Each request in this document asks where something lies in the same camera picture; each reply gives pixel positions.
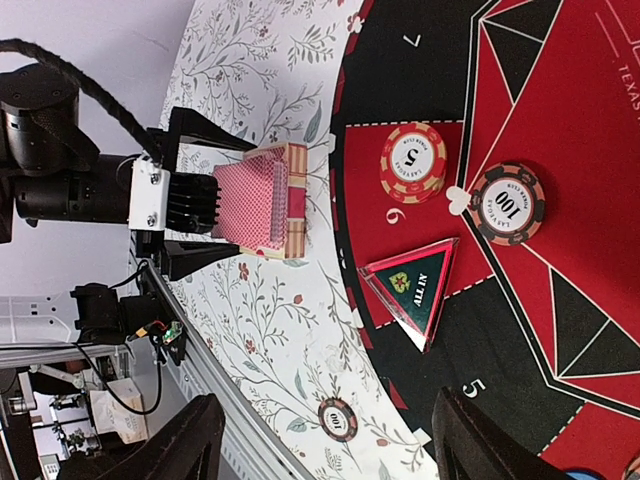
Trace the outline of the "black brown chip stack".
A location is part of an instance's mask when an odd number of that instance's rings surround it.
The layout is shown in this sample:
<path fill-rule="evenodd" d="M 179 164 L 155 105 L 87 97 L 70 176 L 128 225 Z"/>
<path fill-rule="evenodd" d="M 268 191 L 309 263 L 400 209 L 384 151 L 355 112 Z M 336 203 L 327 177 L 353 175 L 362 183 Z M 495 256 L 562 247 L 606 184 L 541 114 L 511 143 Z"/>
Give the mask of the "black brown chip stack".
<path fill-rule="evenodd" d="M 358 419 L 350 405 L 337 397 L 326 398 L 318 407 L 318 420 L 333 440 L 346 443 L 358 432 Z"/>

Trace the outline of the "red chips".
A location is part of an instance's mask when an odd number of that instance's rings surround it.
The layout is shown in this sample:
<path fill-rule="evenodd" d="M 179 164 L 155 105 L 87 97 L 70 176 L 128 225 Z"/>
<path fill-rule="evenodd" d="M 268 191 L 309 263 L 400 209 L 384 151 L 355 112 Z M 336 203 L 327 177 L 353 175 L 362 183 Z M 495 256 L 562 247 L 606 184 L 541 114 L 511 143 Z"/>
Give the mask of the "red chips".
<path fill-rule="evenodd" d="M 380 157 L 384 191 L 403 204 L 420 204 L 438 195 L 445 184 L 447 149 L 430 124 L 397 126 L 386 138 Z"/>

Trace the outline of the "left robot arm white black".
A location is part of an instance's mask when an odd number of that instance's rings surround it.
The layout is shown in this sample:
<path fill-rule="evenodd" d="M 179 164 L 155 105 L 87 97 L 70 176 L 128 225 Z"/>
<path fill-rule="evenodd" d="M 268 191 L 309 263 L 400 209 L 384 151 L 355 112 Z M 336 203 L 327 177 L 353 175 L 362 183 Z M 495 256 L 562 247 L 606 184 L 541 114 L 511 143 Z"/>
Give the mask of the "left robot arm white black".
<path fill-rule="evenodd" d="M 76 66 L 43 47 L 4 39 L 4 52 L 31 64 L 1 75 L 1 240 L 19 216 L 39 221 L 121 224 L 135 255 L 180 280 L 234 257 L 234 243 L 175 241 L 167 230 L 208 234 L 217 224 L 220 188 L 211 175 L 183 173 L 183 144 L 245 152 L 239 139 L 192 109 L 172 109 L 167 129 L 143 128 L 124 106 Z M 94 99 L 137 142 L 129 156 L 107 155 L 78 125 L 79 96 Z"/>

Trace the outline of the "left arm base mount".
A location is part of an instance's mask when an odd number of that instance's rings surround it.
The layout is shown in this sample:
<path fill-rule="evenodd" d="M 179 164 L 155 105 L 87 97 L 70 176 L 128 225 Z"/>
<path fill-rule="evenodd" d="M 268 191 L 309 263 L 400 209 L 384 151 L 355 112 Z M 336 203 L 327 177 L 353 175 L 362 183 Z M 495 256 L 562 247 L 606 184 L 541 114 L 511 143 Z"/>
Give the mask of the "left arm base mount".
<path fill-rule="evenodd" d="M 135 272 L 117 285 L 89 283 L 75 287 L 79 342 L 123 345 L 148 338 L 180 365 L 186 354 L 186 326 L 172 309 L 156 278 L 156 270 L 143 260 Z"/>

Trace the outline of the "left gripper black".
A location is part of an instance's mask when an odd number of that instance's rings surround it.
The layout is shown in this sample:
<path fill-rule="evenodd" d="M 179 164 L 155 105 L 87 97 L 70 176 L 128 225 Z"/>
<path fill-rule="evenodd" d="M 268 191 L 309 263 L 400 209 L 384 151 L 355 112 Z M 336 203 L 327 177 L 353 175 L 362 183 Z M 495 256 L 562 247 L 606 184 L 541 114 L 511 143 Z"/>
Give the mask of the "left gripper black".
<path fill-rule="evenodd" d="M 172 108 L 166 131 L 150 132 L 152 139 L 159 141 L 162 157 L 156 163 L 149 155 L 141 154 L 134 161 L 135 256 L 155 263 L 170 280 L 181 280 L 210 264 L 239 255 L 239 246 L 232 243 L 165 241 L 169 187 L 181 143 L 242 152 L 253 150 L 256 145 L 184 107 Z"/>

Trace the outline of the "blue small blind button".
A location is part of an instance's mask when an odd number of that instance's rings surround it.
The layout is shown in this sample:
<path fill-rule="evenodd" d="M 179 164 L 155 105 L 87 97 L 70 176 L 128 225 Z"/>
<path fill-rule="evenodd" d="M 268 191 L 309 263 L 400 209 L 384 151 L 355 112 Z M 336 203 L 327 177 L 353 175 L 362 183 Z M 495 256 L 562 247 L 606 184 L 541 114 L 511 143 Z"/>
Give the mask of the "blue small blind button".
<path fill-rule="evenodd" d="M 586 468 L 571 468 L 564 473 L 572 480 L 605 480 L 600 473 Z"/>

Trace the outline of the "black chips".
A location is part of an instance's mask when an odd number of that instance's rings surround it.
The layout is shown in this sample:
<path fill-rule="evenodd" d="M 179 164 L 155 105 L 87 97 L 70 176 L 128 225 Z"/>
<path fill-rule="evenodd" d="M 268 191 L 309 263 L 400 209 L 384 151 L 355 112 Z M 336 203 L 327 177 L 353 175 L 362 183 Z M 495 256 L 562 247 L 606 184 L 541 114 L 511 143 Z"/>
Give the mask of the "black chips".
<path fill-rule="evenodd" d="M 536 174 L 519 162 L 499 163 L 471 190 L 470 215 L 491 243 L 516 246 L 530 240 L 545 216 L 546 197 Z"/>

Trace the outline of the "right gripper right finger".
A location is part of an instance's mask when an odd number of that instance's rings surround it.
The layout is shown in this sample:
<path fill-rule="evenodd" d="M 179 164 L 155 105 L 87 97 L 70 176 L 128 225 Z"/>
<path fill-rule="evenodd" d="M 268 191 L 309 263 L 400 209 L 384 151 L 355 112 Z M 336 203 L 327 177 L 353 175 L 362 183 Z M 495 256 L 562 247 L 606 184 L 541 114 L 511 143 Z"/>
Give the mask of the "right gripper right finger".
<path fill-rule="evenodd" d="M 432 414 L 441 479 L 566 479 L 501 430 L 463 394 L 442 388 Z"/>

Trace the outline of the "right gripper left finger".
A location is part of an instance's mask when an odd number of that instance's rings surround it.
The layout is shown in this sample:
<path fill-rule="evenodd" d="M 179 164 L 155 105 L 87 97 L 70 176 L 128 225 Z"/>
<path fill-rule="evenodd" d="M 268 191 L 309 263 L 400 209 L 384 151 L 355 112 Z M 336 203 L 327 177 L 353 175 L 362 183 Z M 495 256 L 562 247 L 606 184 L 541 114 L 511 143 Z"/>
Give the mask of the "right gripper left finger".
<path fill-rule="evenodd" d="M 224 433 L 224 410 L 213 394 L 192 399 L 133 454 L 101 479 L 216 479 Z"/>

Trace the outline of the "red backed card deck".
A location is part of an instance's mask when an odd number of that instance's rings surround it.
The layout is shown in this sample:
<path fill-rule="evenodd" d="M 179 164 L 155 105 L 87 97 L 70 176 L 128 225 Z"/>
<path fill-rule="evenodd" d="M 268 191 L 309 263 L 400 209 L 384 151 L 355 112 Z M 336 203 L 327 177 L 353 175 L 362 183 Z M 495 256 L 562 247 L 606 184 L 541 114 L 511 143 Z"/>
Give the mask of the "red backed card deck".
<path fill-rule="evenodd" d="M 217 165 L 217 223 L 211 236 L 245 254 L 290 260 L 305 255 L 308 149 L 296 143 L 256 148 Z"/>

